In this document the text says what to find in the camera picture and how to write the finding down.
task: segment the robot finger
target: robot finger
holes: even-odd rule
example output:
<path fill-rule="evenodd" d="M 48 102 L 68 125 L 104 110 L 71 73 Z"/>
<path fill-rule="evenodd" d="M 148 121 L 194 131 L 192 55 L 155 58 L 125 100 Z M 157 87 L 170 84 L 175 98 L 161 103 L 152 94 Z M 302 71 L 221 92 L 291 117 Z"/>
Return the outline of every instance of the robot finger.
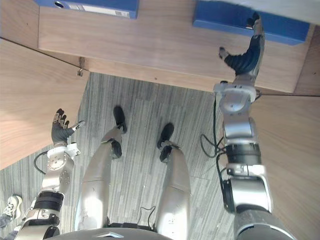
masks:
<path fill-rule="evenodd" d="M 225 58 L 228 57 L 229 55 L 230 55 L 229 52 L 227 52 L 224 47 L 221 46 L 219 48 L 219 58 L 221 58 L 222 60 L 225 60 Z"/>
<path fill-rule="evenodd" d="M 64 126 L 66 118 L 67 118 L 67 115 L 63 115 L 63 116 L 61 117 L 61 120 L 60 120 L 60 122 L 59 122 L 60 125 L 61 125 L 61 127 Z"/>
<path fill-rule="evenodd" d="M 55 123 L 57 123 L 57 122 L 59 122 L 59 117 L 61 118 L 61 116 L 64 114 L 64 111 L 61 109 L 61 108 L 59 108 L 57 111 L 56 111 L 56 113 L 55 113 L 55 115 L 54 115 L 54 117 L 53 117 L 53 123 L 55 124 Z"/>
<path fill-rule="evenodd" d="M 252 18 L 248 18 L 246 20 L 246 28 L 247 29 L 254 29 L 255 21 Z"/>
<path fill-rule="evenodd" d="M 69 125 L 69 121 L 67 120 L 64 125 L 63 125 L 63 129 L 67 129 L 68 128 L 68 125 Z"/>
<path fill-rule="evenodd" d="M 253 36 L 263 35 L 264 27 L 259 14 L 255 12 L 252 16 L 252 20 L 254 21 L 254 24 L 252 25 L 254 31 Z"/>

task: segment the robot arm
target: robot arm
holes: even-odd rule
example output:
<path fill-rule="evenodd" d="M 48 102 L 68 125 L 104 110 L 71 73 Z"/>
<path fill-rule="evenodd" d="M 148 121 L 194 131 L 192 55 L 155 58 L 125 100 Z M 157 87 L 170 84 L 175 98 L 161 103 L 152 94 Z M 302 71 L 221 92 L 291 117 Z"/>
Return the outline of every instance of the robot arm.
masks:
<path fill-rule="evenodd" d="M 69 121 L 59 109 L 52 122 L 51 137 L 54 148 L 47 153 L 48 161 L 42 188 L 18 232 L 17 240 L 42 240 L 60 234 L 60 209 L 68 191 L 74 158 L 80 154 L 76 143 L 67 144 L 67 138 L 84 125 L 81 121 L 68 128 Z"/>
<path fill-rule="evenodd" d="M 250 46 L 243 55 L 231 55 L 223 47 L 219 56 L 235 70 L 232 84 L 221 82 L 214 92 L 221 95 L 219 103 L 223 114 L 223 135 L 227 179 L 222 180 L 217 156 L 217 169 L 224 208 L 235 214 L 234 238 L 283 239 L 294 237 L 272 215 L 273 199 L 267 172 L 261 161 L 255 121 L 249 116 L 257 92 L 254 88 L 264 53 L 265 35 L 257 13 L 248 19 L 254 33 Z"/>

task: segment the silver robot leg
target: silver robot leg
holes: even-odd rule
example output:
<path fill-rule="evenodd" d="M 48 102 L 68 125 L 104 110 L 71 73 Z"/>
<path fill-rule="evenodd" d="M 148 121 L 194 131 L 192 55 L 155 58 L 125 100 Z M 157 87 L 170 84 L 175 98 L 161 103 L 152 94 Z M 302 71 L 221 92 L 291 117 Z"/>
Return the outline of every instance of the silver robot leg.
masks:
<path fill-rule="evenodd" d="M 190 194 L 190 177 L 185 156 L 178 147 L 172 146 L 167 158 L 163 192 L 155 222 L 155 229 L 159 234 L 173 240 L 187 239 Z"/>
<path fill-rule="evenodd" d="M 112 160 L 121 152 L 122 129 L 114 127 L 101 140 L 83 177 L 74 229 L 97 229 L 109 224 L 108 203 Z"/>

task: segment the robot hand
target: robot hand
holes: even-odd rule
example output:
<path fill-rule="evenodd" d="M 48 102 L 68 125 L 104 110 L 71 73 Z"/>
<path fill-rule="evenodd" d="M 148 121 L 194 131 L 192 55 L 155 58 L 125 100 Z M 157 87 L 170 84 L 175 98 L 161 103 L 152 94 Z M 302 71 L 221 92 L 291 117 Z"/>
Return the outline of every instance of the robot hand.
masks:
<path fill-rule="evenodd" d="M 66 120 L 67 115 L 60 108 L 53 117 L 51 138 L 55 147 L 66 146 L 67 138 L 70 137 L 77 129 L 85 125 L 85 121 L 80 121 L 68 128 L 69 121 Z"/>
<path fill-rule="evenodd" d="M 250 46 L 242 55 L 231 55 L 224 47 L 219 49 L 219 57 L 235 71 L 235 75 L 249 75 L 257 78 L 265 47 L 265 33 L 260 16 L 255 12 L 248 18 L 247 27 L 254 30 Z"/>

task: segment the wooden surface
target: wooden surface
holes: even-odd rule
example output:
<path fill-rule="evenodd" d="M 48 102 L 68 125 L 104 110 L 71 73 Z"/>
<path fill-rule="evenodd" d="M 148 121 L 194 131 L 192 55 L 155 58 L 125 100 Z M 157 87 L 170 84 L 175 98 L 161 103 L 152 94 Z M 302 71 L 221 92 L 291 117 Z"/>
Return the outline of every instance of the wooden surface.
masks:
<path fill-rule="evenodd" d="M 75 122 L 89 73 L 0 39 L 0 169 L 51 143 L 51 121 L 64 108 Z"/>
<path fill-rule="evenodd" d="M 33 0 L 1 0 L 0 37 L 79 66 L 79 57 L 38 49 L 39 6 Z"/>
<path fill-rule="evenodd" d="M 299 240 L 320 236 L 320 97 L 263 96 L 252 105 L 274 214 Z"/>
<path fill-rule="evenodd" d="M 320 24 L 319 0 L 224 0 L 224 2 L 243 5 L 307 23 Z"/>
<path fill-rule="evenodd" d="M 133 78 L 156 84 L 166 84 L 206 92 L 212 92 L 214 83 L 217 82 L 213 77 L 191 75 L 97 58 L 86 58 L 85 69 L 95 73 L 110 74 L 113 76 Z"/>
<path fill-rule="evenodd" d="M 182 147 L 191 176 L 190 239 L 232 240 L 233 216 L 223 208 L 215 159 L 207 158 L 199 143 L 200 133 L 212 139 L 212 94 L 96 73 L 91 74 L 78 115 L 86 125 L 71 140 L 78 143 L 81 155 L 75 160 L 72 184 L 62 207 L 62 232 L 73 230 L 80 182 L 104 133 L 115 124 L 112 110 L 117 104 L 124 109 L 128 132 L 123 135 L 122 157 L 112 162 L 111 221 L 135 223 L 140 206 L 158 205 L 166 166 L 159 161 L 156 142 L 164 124 L 172 121 L 172 140 Z M 320 236 L 319 104 L 319 97 L 263 96 L 252 105 L 274 214 L 299 240 L 317 240 Z M 221 124 L 218 113 L 218 132 Z M 22 195 L 25 211 L 39 191 L 43 176 L 32 166 L 35 156 L 0 171 L 0 209 L 8 196 L 16 193 Z M 46 158 L 38 163 L 43 169 Z M 148 214 L 142 213 L 141 224 L 147 224 Z M 0 229 L 0 236 L 19 222 Z"/>
<path fill-rule="evenodd" d="M 316 26 L 295 93 L 320 95 L 320 26 Z"/>
<path fill-rule="evenodd" d="M 232 81 L 234 72 L 218 57 L 220 46 L 231 53 L 242 54 L 249 45 L 246 36 L 192 27 L 195 2 L 192 0 L 141 0 L 137 20 L 49 7 L 40 8 L 39 48 L 121 63 L 120 76 L 129 77 L 137 68 L 152 68 L 140 78 L 154 79 L 168 71 L 199 76 L 195 83 L 210 86 L 221 80 Z M 288 46 L 266 42 L 258 87 L 293 92 L 313 33 L 310 28 L 306 43 Z M 95 60 L 89 65 L 93 68 Z M 99 72 L 109 72 L 104 62 Z"/>

